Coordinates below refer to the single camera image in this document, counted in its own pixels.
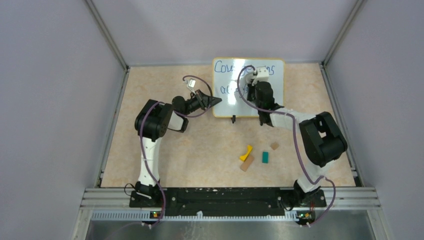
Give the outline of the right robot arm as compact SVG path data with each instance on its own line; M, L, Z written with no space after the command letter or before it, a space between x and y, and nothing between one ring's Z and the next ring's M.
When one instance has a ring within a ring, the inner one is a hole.
M267 81L249 80L247 88L246 101L258 111L261 125L292 131L303 172L294 182L292 203L307 206L329 167L347 150L345 137L331 113L308 114L285 108L275 102L274 91Z

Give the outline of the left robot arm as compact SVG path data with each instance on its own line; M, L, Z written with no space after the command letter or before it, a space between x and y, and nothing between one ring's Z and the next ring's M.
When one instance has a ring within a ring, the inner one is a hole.
M137 115L134 128L140 139L140 173L130 195L131 208L163 208L165 191L160 184L159 161L162 139L168 130L184 133L197 110L207 111L222 99L201 90L190 98L176 96L171 103L150 99Z

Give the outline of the yellow framed whiteboard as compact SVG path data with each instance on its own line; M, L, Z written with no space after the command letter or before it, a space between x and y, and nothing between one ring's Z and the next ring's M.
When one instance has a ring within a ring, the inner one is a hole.
M268 81L273 90L274 101L284 104L285 66L282 58L238 58L216 57L212 62L213 96L221 102L212 108L216 118L257 118L256 109L248 106L243 100L248 97L248 85L244 76L257 68L266 68Z

